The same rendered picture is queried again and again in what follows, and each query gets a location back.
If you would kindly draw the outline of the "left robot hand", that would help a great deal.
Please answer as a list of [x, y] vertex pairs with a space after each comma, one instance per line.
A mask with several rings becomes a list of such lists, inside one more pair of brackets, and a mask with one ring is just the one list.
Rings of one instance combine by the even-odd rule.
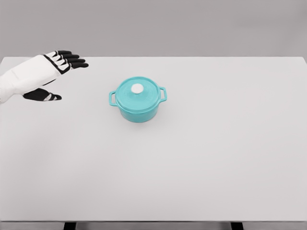
[[11, 69], [13, 93], [32, 101], [59, 101], [62, 99], [60, 95], [42, 89], [42, 86], [70, 70], [87, 67], [89, 64], [85, 59], [67, 50], [37, 55]]

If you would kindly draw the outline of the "teal pot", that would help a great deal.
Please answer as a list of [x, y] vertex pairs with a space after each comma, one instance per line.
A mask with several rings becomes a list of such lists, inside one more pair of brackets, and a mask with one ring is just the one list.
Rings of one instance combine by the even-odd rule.
[[144, 87], [142, 92], [134, 93], [130, 87], [118, 87], [109, 93], [109, 104], [117, 106], [123, 117], [131, 122], [142, 123], [152, 119], [159, 104], [167, 100], [164, 87]]

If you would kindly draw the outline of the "teal lid with white knob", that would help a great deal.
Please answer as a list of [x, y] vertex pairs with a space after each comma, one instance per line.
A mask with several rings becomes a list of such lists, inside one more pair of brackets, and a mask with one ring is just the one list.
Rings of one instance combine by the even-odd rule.
[[[142, 86], [140, 92], [132, 90], [133, 85]], [[161, 99], [159, 86], [146, 77], [132, 77], [124, 80], [116, 89], [115, 101], [117, 105], [128, 112], [146, 112], [157, 105]]]

